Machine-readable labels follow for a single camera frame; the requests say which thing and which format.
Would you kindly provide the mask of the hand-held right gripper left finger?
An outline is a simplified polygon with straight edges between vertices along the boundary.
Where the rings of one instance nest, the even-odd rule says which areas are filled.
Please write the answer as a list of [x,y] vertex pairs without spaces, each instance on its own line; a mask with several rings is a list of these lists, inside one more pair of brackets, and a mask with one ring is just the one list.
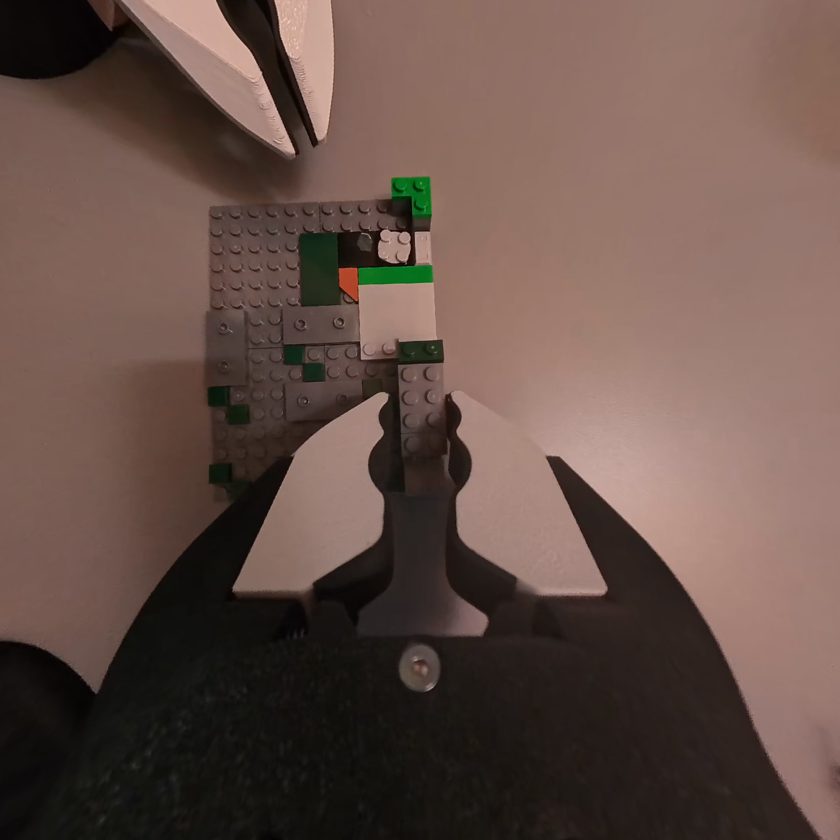
[[393,539],[370,457],[388,402],[375,394],[300,446],[234,583],[236,595],[371,601],[384,591]]

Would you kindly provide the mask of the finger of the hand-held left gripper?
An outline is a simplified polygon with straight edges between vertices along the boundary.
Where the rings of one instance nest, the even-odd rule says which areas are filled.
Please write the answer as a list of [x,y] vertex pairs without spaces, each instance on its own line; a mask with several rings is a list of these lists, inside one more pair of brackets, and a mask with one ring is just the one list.
[[261,68],[216,1],[121,1],[220,111],[283,157],[298,150],[287,126],[291,106],[276,65]]
[[297,119],[316,146],[327,136],[333,103],[332,3],[267,1],[262,9],[269,27],[262,70],[270,99],[266,143],[294,147],[291,126]]

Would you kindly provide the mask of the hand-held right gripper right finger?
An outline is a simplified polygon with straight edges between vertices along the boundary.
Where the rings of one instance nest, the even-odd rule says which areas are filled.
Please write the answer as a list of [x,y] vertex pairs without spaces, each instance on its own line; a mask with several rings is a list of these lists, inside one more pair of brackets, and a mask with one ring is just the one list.
[[539,446],[465,392],[451,393],[471,467],[456,499],[466,547],[541,595],[606,593],[571,508]]

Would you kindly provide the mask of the grey toy brick plate model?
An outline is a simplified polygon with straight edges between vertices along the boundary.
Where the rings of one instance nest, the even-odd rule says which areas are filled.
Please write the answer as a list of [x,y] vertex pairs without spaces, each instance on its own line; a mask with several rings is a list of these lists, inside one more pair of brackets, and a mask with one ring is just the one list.
[[448,452],[428,176],[360,201],[212,206],[208,482],[234,500],[377,394],[394,403],[396,489],[434,491]]

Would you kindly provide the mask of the dark cloth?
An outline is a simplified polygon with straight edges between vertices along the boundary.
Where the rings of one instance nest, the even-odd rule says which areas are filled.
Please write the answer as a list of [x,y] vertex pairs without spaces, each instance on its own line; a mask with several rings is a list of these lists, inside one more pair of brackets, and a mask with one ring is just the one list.
[[1,643],[1,838],[19,838],[43,804],[95,692],[63,660]]

